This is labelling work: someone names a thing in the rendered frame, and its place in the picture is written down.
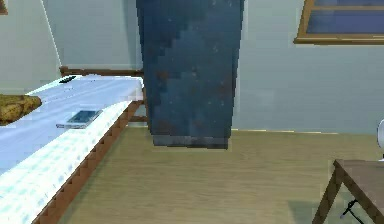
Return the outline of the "white round lamp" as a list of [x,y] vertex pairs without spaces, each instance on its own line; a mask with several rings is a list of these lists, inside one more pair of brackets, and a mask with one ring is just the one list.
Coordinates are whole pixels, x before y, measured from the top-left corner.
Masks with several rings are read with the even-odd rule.
[[384,119],[377,126],[377,144],[382,150],[382,158],[379,161],[384,162]]

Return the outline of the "white bed with brown frame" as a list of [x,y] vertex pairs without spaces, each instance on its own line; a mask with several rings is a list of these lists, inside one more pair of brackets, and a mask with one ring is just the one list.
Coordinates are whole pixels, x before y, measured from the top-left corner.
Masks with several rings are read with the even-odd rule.
[[[30,94],[42,105],[0,127],[0,224],[32,224],[124,110],[143,99],[143,80],[77,75]],[[102,113],[85,129],[57,128],[80,110]]]

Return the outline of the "wooden framed window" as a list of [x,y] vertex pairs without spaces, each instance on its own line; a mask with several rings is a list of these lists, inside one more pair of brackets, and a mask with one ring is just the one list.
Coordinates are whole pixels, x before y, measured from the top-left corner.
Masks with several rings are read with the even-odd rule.
[[294,43],[384,45],[384,0],[304,0]]

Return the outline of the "blue grey book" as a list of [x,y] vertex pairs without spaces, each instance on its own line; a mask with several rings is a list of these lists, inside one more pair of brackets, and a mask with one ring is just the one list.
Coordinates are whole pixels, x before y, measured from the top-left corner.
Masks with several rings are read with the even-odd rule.
[[87,128],[100,114],[101,110],[80,110],[71,118],[56,124],[57,128],[64,129],[85,129]]

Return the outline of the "brown wooden table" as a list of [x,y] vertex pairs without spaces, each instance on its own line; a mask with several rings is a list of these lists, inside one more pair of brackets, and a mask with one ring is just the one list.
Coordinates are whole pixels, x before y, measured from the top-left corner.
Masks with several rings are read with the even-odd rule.
[[312,224],[323,224],[344,184],[374,224],[384,224],[384,161],[341,160],[334,171]]

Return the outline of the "brown patterned pillow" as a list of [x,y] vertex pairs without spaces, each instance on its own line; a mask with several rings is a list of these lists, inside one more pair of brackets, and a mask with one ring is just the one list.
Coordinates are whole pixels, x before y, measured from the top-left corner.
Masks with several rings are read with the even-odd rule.
[[38,96],[0,94],[0,126],[19,120],[41,105]]

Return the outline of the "tall dark blue bin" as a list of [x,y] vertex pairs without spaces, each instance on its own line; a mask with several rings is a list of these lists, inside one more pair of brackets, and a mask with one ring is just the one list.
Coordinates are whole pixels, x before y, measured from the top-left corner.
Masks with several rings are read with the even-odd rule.
[[156,146],[226,149],[245,0],[136,0]]

